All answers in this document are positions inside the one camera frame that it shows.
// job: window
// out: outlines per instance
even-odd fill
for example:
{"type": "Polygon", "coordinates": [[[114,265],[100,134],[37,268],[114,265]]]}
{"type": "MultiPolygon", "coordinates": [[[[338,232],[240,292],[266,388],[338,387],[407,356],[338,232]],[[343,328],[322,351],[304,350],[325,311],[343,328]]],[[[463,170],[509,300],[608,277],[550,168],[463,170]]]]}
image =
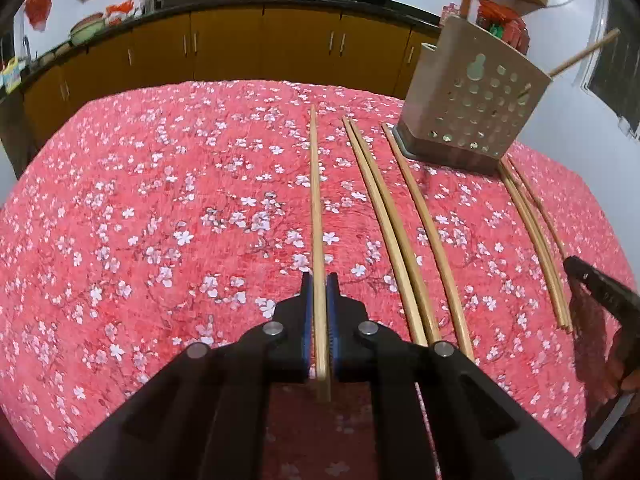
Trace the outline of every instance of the window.
{"type": "Polygon", "coordinates": [[[640,27],[621,0],[609,0],[608,7],[606,32],[619,28],[620,35],[600,51],[587,88],[636,132],[640,124],[640,27]]]}

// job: red plastic bag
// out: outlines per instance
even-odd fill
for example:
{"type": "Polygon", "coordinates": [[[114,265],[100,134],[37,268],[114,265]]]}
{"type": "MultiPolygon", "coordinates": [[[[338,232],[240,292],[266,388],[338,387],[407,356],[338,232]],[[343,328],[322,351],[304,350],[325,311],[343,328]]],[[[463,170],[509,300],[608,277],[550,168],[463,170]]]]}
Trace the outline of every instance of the red plastic bag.
{"type": "Polygon", "coordinates": [[[33,30],[42,32],[47,25],[47,18],[51,12],[51,0],[26,0],[24,10],[33,30]]]}

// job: dish rack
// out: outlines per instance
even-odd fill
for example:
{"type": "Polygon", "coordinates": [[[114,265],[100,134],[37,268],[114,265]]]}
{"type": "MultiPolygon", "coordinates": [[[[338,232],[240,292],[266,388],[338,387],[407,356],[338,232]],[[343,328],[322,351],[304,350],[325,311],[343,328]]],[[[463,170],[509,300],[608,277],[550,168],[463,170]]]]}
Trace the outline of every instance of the dish rack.
{"type": "Polygon", "coordinates": [[[486,30],[450,16],[423,43],[398,125],[408,158],[494,174],[551,78],[486,30]]]}

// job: kitchen counter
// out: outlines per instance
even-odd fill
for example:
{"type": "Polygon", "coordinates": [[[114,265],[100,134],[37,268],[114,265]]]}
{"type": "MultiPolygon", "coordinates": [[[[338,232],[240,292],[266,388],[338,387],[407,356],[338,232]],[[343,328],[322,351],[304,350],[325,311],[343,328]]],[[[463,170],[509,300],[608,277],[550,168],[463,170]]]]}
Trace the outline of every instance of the kitchen counter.
{"type": "MultiPolygon", "coordinates": [[[[326,272],[338,273],[341,292],[363,301],[372,319],[408,338],[340,120],[348,113],[393,193],[442,336],[455,341],[433,254],[379,126],[397,122],[401,100],[275,81],[186,82],[95,100],[44,146],[0,212],[0,402],[49,471],[186,345],[236,341],[299,290],[311,266],[312,104],[326,272]]],[[[517,142],[510,153],[568,253],[633,287],[585,183],[517,142]]],[[[476,362],[577,452],[615,323],[574,298],[575,339],[558,330],[536,253],[499,179],[411,167],[476,362]]],[[[268,417],[262,478],[375,478],[365,385],[334,384],[327,405],[308,386],[277,386],[268,417]]]]}
{"type": "MultiPolygon", "coordinates": [[[[438,22],[439,16],[431,14],[425,10],[417,9],[416,7],[401,4],[399,2],[389,1],[384,5],[368,4],[366,2],[358,2],[355,0],[211,0],[207,3],[198,3],[185,6],[169,7],[166,9],[159,9],[155,12],[140,16],[138,18],[131,18],[119,25],[113,27],[107,27],[103,32],[97,34],[94,38],[88,42],[73,46],[69,51],[60,55],[49,64],[44,67],[36,69],[34,72],[25,69],[22,71],[22,83],[21,89],[27,89],[39,76],[46,72],[48,68],[53,65],[60,64],[73,57],[78,52],[94,46],[101,41],[105,41],[113,36],[131,30],[134,27],[142,25],[143,23],[152,22],[155,20],[162,20],[176,14],[183,14],[186,12],[194,12],[197,10],[214,9],[217,7],[225,6],[250,6],[250,5],[264,5],[264,4],[291,4],[296,6],[309,6],[309,7],[324,7],[347,10],[349,12],[357,12],[387,20],[393,23],[401,23],[415,27],[417,30],[424,32],[439,32],[438,22]]],[[[0,102],[2,101],[3,89],[0,89],[0,102]]]]}

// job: cherry blossom pattern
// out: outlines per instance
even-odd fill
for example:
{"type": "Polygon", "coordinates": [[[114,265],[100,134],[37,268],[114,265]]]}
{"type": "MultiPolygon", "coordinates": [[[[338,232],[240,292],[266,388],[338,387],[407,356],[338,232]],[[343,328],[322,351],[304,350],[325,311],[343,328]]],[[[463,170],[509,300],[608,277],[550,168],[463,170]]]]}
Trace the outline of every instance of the cherry blossom pattern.
{"type": "MultiPolygon", "coordinates": [[[[343,294],[408,339],[380,227],[341,117],[358,120],[455,341],[431,248],[380,121],[402,102],[287,82],[188,82],[85,105],[0,212],[0,403],[49,471],[188,344],[217,347],[273,316],[310,261],[308,110],[318,110],[323,249],[343,294]]],[[[567,250],[634,286],[579,177],[511,149],[567,250]]],[[[411,161],[449,258],[479,366],[572,452],[615,325],[579,346],[500,181],[411,161]]],[[[554,253],[556,264],[559,255],[554,253]]],[[[272,388],[263,477],[373,478],[365,385],[272,388]]]]}

